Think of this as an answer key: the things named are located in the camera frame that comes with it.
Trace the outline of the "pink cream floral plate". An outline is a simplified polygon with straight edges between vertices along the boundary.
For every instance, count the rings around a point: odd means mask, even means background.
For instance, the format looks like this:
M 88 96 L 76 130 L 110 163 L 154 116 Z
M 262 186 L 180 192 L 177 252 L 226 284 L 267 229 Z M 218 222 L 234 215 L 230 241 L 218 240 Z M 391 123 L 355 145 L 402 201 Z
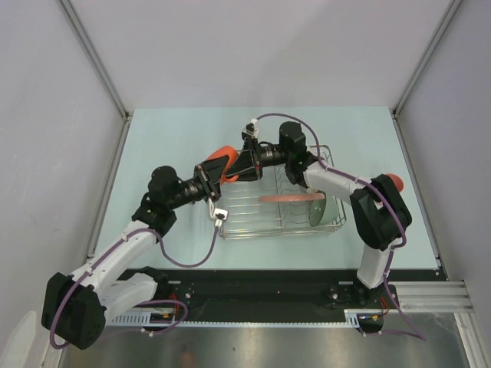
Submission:
M 264 195 L 259 197 L 259 202 L 264 203 L 281 203 L 281 202 L 311 202 L 324 199 L 325 195 L 322 192 L 314 193 L 297 193 L 290 195 Z

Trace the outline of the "light green bowl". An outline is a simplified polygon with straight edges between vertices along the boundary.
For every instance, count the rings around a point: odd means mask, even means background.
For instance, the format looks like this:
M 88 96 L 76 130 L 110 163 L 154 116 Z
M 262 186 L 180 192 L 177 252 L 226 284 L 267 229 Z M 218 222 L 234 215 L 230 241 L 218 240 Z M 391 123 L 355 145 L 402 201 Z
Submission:
M 309 224 L 318 227 L 331 224 L 339 215 L 339 208 L 332 196 L 316 199 L 309 209 Z

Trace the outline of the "pink plastic cup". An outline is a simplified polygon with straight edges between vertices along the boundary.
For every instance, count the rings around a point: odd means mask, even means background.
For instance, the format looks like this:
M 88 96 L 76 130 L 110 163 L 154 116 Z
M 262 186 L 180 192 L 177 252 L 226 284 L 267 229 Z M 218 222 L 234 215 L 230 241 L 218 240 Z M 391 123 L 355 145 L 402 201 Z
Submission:
M 404 190 L 404 181 L 402 178 L 393 173 L 387 173 L 387 176 L 392 180 L 398 192 L 402 192 Z

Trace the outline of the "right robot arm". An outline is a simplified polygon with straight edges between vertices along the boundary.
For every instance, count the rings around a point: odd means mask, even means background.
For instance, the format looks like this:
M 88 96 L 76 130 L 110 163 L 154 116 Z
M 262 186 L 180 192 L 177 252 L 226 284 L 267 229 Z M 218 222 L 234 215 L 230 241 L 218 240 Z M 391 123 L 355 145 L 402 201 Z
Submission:
M 389 175 L 363 179 L 328 165 L 320 152 L 312 153 L 305 127 L 305 123 L 286 121 L 279 127 L 278 143 L 262 145 L 255 123 L 248 124 L 242 132 L 242 150 L 225 177 L 256 181 L 264 168 L 282 165 L 291 184 L 347 203 L 364 243 L 354 299 L 362 307 L 373 307 L 381 299 L 380 286 L 388 281 L 394 251 L 407 243 L 411 213 Z

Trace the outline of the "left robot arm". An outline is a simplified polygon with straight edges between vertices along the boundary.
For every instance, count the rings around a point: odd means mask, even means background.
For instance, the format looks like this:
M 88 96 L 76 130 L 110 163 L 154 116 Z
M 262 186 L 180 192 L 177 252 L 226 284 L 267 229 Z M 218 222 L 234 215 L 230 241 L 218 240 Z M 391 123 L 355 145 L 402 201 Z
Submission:
M 41 316 L 49 331 L 50 345 L 61 350 L 72 344 L 83 350 L 102 334 L 106 323 L 132 307 L 168 301 L 169 287 L 142 272 L 119 281 L 132 261 L 154 245 L 161 248 L 164 236 L 176 222 L 176 209 L 203 200 L 217 233 L 228 212 L 214 206 L 221 196 L 227 169 L 237 159 L 230 146 L 215 151 L 197 164 L 193 177 L 181 180 L 171 166 L 156 168 L 147 192 L 123 233 L 97 257 L 70 274 L 53 275 L 47 284 Z

